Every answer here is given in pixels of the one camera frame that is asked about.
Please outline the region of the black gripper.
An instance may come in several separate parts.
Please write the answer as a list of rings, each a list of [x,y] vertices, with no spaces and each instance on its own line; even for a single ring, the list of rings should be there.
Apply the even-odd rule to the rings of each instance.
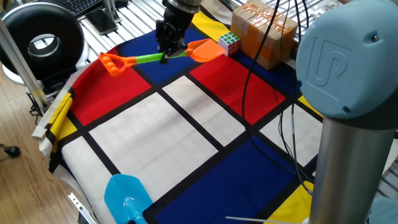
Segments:
[[[176,7],[167,7],[164,19],[156,21],[155,39],[158,42],[158,53],[162,54],[160,64],[167,64],[168,52],[171,57],[176,57],[187,49],[184,37],[192,19],[191,13]]]

